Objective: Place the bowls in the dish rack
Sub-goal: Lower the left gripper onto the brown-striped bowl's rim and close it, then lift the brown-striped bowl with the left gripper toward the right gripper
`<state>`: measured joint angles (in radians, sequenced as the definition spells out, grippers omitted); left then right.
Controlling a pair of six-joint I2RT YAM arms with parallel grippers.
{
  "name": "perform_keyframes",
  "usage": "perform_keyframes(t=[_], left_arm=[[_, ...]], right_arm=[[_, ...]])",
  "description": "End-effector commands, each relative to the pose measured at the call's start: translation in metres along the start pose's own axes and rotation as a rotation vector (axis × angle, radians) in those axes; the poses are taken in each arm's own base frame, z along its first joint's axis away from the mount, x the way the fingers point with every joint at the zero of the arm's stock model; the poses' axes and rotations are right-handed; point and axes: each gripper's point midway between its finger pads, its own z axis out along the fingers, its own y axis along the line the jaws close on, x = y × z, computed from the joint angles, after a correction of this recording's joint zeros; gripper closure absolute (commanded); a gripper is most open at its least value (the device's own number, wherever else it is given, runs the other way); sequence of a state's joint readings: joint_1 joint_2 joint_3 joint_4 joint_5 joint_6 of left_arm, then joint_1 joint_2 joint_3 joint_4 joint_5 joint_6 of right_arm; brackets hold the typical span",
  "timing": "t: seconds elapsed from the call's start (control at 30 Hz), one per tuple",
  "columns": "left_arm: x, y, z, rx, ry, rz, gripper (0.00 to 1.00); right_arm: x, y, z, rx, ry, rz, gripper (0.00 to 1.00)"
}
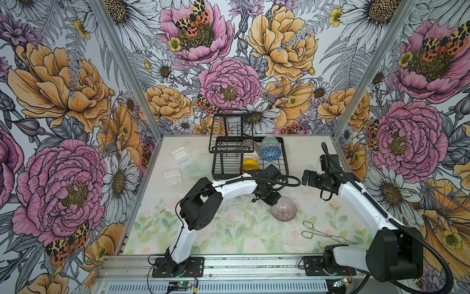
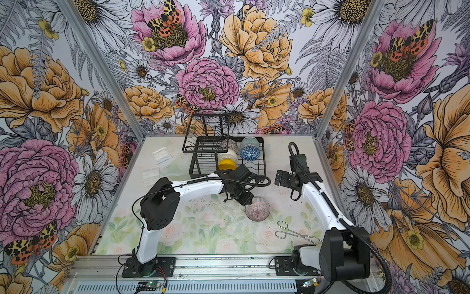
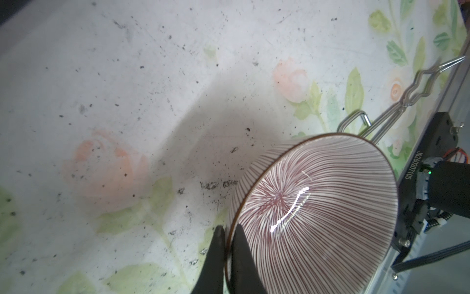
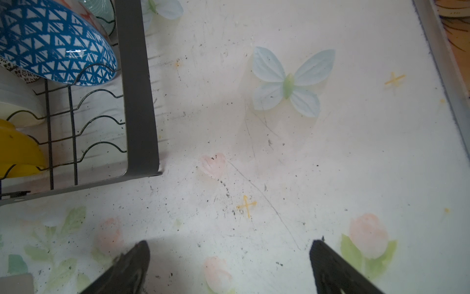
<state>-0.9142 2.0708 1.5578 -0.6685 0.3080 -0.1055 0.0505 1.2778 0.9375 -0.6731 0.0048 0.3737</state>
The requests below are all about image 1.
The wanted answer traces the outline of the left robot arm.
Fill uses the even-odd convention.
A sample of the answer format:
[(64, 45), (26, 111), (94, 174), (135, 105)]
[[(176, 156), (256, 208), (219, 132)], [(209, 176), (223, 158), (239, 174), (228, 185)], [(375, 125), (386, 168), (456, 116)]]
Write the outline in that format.
[(264, 170), (246, 171), (225, 181), (199, 179), (176, 205), (181, 230), (173, 245), (166, 250), (159, 269), (172, 276), (185, 270), (198, 232), (212, 222), (224, 201), (252, 194), (254, 202), (260, 200), (272, 207), (281, 198), (279, 191), (287, 185), (288, 177), (274, 165)]

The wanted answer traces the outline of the yellow bowl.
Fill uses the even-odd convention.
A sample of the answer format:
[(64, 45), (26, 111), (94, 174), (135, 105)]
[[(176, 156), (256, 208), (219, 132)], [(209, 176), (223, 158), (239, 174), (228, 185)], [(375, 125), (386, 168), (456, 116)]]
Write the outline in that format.
[(252, 171), (252, 170), (259, 170), (259, 165), (257, 161), (254, 159), (250, 159), (250, 158), (243, 160), (241, 172), (245, 173), (245, 172)]

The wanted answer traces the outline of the blue patterned bowl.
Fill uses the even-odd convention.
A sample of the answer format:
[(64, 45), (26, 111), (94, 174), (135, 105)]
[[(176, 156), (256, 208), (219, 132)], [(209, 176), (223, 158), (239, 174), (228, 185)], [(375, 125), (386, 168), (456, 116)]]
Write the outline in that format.
[(268, 162), (279, 160), (282, 150), (277, 145), (267, 145), (261, 150), (261, 158)]

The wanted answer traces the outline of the black white patterned bowl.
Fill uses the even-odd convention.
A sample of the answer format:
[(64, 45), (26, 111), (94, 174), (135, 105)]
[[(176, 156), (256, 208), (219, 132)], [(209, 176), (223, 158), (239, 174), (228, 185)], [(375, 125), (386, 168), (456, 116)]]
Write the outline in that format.
[(246, 138), (241, 143), (241, 151), (243, 153), (252, 153), (253, 151), (257, 151), (257, 144), (251, 138)]

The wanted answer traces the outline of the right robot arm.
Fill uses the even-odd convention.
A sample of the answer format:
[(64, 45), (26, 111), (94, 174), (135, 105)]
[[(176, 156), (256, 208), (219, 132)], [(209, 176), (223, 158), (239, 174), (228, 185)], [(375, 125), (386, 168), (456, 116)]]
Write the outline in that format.
[(373, 199), (353, 173), (346, 173), (336, 154), (323, 154), (319, 170), (305, 170), (302, 183), (321, 192), (339, 196), (359, 216), (372, 243), (367, 249), (353, 245), (326, 246), (322, 267), (329, 273), (352, 268), (374, 277), (379, 282), (418, 278), (423, 273), (421, 234), (413, 229), (408, 235), (401, 222)]

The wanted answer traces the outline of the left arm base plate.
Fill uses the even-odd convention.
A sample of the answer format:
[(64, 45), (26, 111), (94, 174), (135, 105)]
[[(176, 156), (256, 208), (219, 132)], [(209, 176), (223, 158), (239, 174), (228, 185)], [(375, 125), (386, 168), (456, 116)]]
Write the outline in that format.
[(153, 278), (202, 278), (204, 257), (189, 257), (177, 264), (171, 257), (158, 257), (153, 262), (151, 276)]

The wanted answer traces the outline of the cream white bowl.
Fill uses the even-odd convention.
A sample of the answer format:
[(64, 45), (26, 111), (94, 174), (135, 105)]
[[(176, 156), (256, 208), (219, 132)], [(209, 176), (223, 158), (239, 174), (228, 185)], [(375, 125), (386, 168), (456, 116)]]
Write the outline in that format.
[(252, 153), (244, 153), (244, 160), (246, 159), (251, 159), (255, 162), (259, 162), (259, 155), (256, 151), (253, 151)]

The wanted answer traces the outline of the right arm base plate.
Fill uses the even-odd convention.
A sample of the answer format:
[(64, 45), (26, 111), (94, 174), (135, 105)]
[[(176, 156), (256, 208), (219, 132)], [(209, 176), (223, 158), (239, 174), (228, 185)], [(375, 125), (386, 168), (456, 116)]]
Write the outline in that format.
[(298, 264), (300, 269), (305, 271), (306, 276), (355, 276), (354, 268), (343, 267), (334, 261), (325, 261), (321, 256), (302, 257)]

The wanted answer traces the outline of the mint green bowl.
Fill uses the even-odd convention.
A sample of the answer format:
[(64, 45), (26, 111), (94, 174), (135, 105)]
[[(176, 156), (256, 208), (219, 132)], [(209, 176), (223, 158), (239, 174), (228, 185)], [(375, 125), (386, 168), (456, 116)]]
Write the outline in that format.
[(270, 146), (275, 146), (275, 147), (278, 147), (280, 148), (281, 144), (278, 140), (277, 137), (274, 137), (274, 136), (267, 136), (267, 137), (264, 137), (260, 143), (260, 147), (261, 149), (264, 149), (266, 147), (270, 147)]

